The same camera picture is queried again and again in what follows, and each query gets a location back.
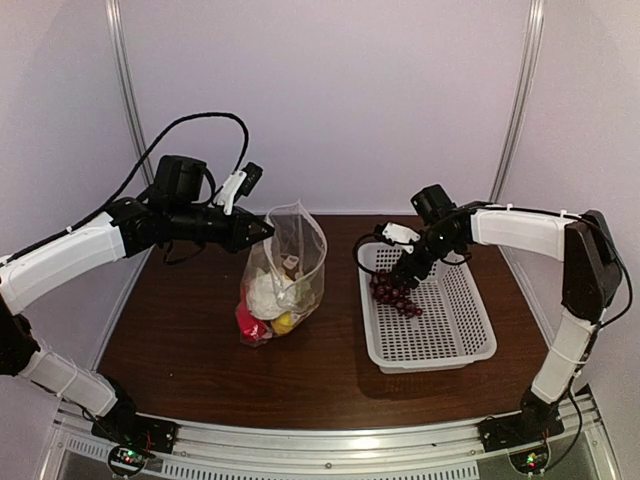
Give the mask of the dark red toy grapes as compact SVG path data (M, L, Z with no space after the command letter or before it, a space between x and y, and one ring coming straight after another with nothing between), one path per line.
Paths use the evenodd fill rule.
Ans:
M376 302L392 307L401 316L415 318L423 314L423 310L409 298L410 290L406 287L395 287L386 270L373 273L369 289Z

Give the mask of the clear zip top bag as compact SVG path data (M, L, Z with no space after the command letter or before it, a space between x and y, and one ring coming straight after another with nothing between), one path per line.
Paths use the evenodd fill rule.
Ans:
M258 346L290 334L320 306L328 242L300 201L272 208L274 234L254 245L240 283L235 316L240 341Z

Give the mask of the white toy cauliflower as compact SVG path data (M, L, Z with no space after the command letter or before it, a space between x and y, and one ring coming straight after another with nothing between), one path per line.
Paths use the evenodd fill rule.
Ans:
M254 317L274 320L285 312L302 315L316 300L311 283L286 275L256 269L248 280L246 304Z

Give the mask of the white perforated plastic basket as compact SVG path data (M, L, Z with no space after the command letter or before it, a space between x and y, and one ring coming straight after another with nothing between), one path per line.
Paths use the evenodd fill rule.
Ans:
M401 316L376 302L369 289L370 271L390 270L402 249L366 243L357 260L366 350L384 374L405 374L463 368L488 360L497 340L475 280L463 257L451 253L433 265L429 276L409 298L422 310L415 318Z

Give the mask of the yellow toy fruit front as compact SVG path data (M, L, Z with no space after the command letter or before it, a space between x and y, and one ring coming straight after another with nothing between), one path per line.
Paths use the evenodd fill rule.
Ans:
M296 326L295 316L291 312L285 312L271 321L271 328L278 336L289 334Z

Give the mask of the red toy bell pepper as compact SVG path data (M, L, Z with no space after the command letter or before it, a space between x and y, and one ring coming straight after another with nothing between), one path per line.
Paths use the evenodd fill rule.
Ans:
M261 320L252 315L244 301L241 301L236 307L235 315L240 338L243 342L258 344L267 340L269 330Z

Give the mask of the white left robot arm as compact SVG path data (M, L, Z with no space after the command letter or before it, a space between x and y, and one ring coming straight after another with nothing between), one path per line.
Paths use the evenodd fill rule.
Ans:
M114 200L81 227L1 260L1 372L20 376L82 407L90 421L123 444L144 433L131 397L113 379L76 366L39 343L24 312L50 291L102 265L154 246L187 241L218 244L237 253L270 238L274 229L236 206L261 179L254 163L235 170L211 198L201 186L214 181L207 164L184 156L160 160L154 183L138 197Z

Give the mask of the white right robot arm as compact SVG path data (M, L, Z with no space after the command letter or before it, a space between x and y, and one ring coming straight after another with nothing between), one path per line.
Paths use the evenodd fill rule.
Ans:
M541 437L589 360L622 281L622 263L604 216L596 210L572 215L484 201L458 206L439 184L424 188L411 202L422 229L395 223L381 229L385 242L403 250L391 271L397 288L417 287L434 263L451 253L465 257L472 245L522 250L562 264L560 325L510 428L522 441Z

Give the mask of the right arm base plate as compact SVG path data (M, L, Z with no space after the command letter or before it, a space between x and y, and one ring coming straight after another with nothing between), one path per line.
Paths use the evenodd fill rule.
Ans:
M565 431L560 419L542 427L526 426L520 413L503 417L487 417L478 424L478 432L486 453L514 449L560 435Z

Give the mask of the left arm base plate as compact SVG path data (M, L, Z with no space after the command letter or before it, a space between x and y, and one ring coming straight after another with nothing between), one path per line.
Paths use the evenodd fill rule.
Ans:
M91 433L99 438L132 446L136 451L171 454L177 437L178 424L144 415L136 415L133 426L126 432L116 432L102 419L94 423Z

